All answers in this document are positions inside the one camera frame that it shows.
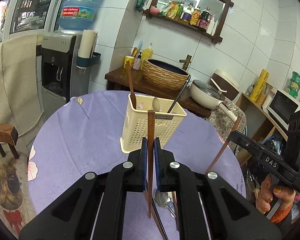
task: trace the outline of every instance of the blue water jug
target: blue water jug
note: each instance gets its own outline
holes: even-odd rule
[[[86,30],[93,23],[102,0],[65,0],[62,4],[59,25],[67,30]]]

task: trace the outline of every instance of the purple tablecloth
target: purple tablecloth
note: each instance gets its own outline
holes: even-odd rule
[[[56,111],[40,129],[35,141],[38,173],[29,182],[30,197],[37,213],[45,209],[83,174],[110,171],[127,160],[119,139],[129,92],[101,91],[77,98]],[[204,173],[220,150],[222,142],[216,129],[188,112],[165,145],[175,160],[192,171]],[[236,157],[227,147],[213,170],[245,197],[243,176]],[[175,220],[167,209],[159,208],[169,239],[178,239]],[[128,192],[122,239],[162,239],[153,219],[147,218],[143,193]]]

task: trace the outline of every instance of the water dispenser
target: water dispenser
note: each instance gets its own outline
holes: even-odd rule
[[[44,33],[42,39],[42,104],[47,120],[57,109],[88,93],[91,67],[76,67],[81,33]]]

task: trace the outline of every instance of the sink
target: sink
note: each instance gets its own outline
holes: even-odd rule
[[[142,67],[143,78],[158,87],[181,89],[189,74],[181,68],[156,59],[146,59]]]

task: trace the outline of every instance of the screw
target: screw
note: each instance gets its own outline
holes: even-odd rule
[[[94,179],[95,175],[93,172],[88,172],[86,173],[86,175],[84,176],[86,179],[90,180],[90,179]]]
[[[216,174],[215,172],[213,172],[213,171],[210,171],[209,173],[208,173],[208,178],[209,179],[216,179],[218,177],[218,174]]]
[[[177,168],[180,167],[180,163],[172,162],[172,163],[170,163],[170,167],[173,168],[173,169],[177,169]]]
[[[133,166],[133,163],[132,162],[125,162],[122,164],[122,166],[126,169],[129,169]]]

